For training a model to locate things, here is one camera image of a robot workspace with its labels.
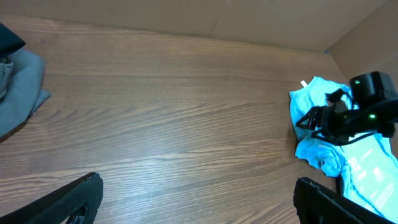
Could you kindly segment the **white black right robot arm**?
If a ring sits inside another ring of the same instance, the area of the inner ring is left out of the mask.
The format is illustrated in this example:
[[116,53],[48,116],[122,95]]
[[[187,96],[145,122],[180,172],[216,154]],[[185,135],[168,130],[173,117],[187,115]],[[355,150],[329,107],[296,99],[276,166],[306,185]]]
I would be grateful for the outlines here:
[[300,222],[396,223],[397,158],[389,140],[397,93],[389,75],[365,73],[348,85],[315,77],[289,96],[295,155],[337,179],[336,190],[297,180]]

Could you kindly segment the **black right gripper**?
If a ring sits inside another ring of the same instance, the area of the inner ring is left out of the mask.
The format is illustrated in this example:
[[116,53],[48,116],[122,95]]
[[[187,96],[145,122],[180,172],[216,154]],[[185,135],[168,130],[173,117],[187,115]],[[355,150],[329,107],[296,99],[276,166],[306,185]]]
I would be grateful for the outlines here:
[[[341,97],[345,95],[350,102],[352,97],[341,88],[325,95],[334,104],[323,107],[322,116],[321,107],[314,106],[295,126],[307,130],[315,130],[318,126],[318,139],[331,144],[349,144],[355,133],[346,123],[358,114],[358,110],[349,110]],[[392,224],[308,177],[297,179],[293,204],[301,224]]]

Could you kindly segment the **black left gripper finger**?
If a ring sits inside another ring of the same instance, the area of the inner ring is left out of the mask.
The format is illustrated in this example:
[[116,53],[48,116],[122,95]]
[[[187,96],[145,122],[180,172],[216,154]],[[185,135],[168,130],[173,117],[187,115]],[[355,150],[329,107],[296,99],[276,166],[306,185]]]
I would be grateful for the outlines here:
[[1,224],[93,224],[103,199],[103,180],[90,172],[1,217]]

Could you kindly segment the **light blue printed t-shirt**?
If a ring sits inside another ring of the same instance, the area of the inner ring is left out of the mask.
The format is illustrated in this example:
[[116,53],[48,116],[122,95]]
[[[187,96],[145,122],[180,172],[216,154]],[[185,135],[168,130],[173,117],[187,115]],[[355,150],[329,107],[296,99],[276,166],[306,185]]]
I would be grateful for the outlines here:
[[[314,77],[303,88],[289,93],[290,117],[296,123],[314,106],[326,106],[326,96],[336,90],[345,92],[342,100],[351,107],[349,86]],[[397,222],[397,159],[391,145],[381,134],[358,142],[335,146],[311,138],[311,131],[294,129],[298,139],[295,155],[320,169],[328,177],[342,179],[342,194],[347,199]]]

